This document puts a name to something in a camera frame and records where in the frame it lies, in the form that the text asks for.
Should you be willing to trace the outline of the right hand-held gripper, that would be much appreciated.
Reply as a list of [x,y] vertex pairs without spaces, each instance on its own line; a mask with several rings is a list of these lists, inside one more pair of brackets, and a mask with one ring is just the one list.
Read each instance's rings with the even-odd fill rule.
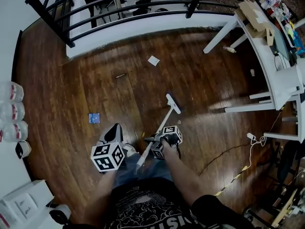
[[179,145],[183,142],[183,136],[179,128],[176,125],[167,126],[164,127],[162,131],[158,132],[157,134],[144,139],[146,143],[152,143],[152,155],[157,159],[164,159],[164,156],[162,154],[163,145],[161,139],[166,140],[166,142],[171,147],[176,148],[178,157],[181,159]]

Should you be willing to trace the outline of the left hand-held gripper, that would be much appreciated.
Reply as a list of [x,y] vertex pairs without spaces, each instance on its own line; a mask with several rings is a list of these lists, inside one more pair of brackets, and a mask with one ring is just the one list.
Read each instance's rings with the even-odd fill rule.
[[91,150],[91,160],[100,173],[118,170],[124,161],[123,142],[98,141]]

